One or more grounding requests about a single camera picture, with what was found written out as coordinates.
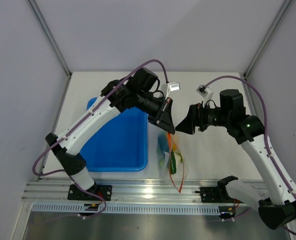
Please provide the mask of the white cauliflower with leaves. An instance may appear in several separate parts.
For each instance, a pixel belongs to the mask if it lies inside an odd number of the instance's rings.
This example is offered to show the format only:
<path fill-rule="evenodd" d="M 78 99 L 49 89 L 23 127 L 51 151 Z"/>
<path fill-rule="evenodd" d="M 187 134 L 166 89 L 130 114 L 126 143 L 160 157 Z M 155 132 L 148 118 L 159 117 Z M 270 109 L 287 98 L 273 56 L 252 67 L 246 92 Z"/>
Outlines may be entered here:
<path fill-rule="evenodd" d="M 171 152 L 164 152 L 163 153 L 163 170 L 167 170 L 169 173 L 171 173 Z"/>

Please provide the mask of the yellow orange mango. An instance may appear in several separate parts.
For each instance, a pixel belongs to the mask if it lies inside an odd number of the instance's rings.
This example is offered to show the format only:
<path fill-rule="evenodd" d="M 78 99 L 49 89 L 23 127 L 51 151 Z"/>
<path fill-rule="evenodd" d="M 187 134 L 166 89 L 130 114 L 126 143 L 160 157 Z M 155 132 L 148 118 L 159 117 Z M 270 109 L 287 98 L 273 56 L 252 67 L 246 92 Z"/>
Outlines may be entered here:
<path fill-rule="evenodd" d="M 180 137 L 179 135 L 171 135 L 171 142 L 172 142 L 172 151 L 179 152 L 180 151 Z"/>

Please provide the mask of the clear zip bag orange zipper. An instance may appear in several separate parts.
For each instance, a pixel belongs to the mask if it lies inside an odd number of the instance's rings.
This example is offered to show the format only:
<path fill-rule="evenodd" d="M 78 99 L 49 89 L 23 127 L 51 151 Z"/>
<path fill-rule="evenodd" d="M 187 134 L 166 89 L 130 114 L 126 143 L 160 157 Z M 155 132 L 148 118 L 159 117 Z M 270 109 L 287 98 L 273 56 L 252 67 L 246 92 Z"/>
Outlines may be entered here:
<path fill-rule="evenodd" d="M 172 134 L 164 130 L 161 131 L 159 135 L 160 134 L 167 135 L 169 152 L 171 152 L 171 172 L 163 170 L 163 168 L 159 168 L 157 163 L 159 177 L 165 184 L 171 185 L 179 194 L 181 194 L 184 182 L 189 173 L 189 164 L 187 163 L 181 150 L 179 150 L 179 152 L 172 151 Z"/>

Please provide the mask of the dark green cucumber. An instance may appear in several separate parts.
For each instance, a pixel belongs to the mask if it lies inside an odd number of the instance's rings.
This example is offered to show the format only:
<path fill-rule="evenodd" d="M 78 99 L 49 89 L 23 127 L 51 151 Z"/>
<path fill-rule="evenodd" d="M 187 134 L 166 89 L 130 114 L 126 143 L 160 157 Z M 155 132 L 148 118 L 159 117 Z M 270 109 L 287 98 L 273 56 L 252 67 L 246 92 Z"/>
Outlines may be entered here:
<path fill-rule="evenodd" d="M 165 133 L 158 136 L 158 147 L 162 153 L 169 152 L 168 137 Z"/>

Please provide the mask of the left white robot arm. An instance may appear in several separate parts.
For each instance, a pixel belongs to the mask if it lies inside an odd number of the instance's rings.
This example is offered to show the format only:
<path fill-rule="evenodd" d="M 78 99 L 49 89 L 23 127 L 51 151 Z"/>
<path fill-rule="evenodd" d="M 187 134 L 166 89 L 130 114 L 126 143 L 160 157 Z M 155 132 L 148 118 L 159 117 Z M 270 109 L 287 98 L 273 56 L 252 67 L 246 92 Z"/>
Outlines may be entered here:
<path fill-rule="evenodd" d="M 146 113 L 149 123 L 174 134 L 173 100 L 169 94 L 179 89 L 177 82 L 160 84 L 155 73 L 140 67 L 122 79 L 110 81 L 101 90 L 95 104 L 64 132 L 49 133 L 45 137 L 52 153 L 85 200 L 93 199 L 97 193 L 96 182 L 80 154 L 85 143 L 105 124 L 131 108 Z"/>

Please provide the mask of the green grape bunch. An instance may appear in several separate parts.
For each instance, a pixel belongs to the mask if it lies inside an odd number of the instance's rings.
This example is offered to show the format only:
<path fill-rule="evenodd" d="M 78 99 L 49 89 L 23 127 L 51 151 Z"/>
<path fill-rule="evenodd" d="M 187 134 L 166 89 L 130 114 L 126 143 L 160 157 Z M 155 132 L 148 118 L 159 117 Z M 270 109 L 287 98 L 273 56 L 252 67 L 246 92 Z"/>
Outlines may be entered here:
<path fill-rule="evenodd" d="M 156 154 L 157 154 L 158 167 L 161 169 L 165 164 L 165 150 L 164 150 L 164 148 L 158 146 L 156 149 Z"/>

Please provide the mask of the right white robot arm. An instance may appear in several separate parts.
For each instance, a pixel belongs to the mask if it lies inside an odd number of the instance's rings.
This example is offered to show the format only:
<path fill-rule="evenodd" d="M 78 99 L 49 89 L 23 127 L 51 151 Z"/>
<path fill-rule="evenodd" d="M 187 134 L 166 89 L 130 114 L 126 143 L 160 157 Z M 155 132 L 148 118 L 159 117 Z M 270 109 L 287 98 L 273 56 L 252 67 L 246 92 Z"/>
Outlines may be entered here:
<path fill-rule="evenodd" d="M 248 154 L 258 170 L 268 194 L 244 183 L 235 176 L 217 182 L 216 196 L 222 202 L 239 200 L 256 210 L 264 224 L 275 230 L 296 219 L 296 184 L 286 173 L 269 145 L 261 120 L 246 114 L 243 95 L 237 89 L 222 90 L 220 106 L 192 104 L 176 131 L 193 135 L 209 126 L 224 127 Z"/>

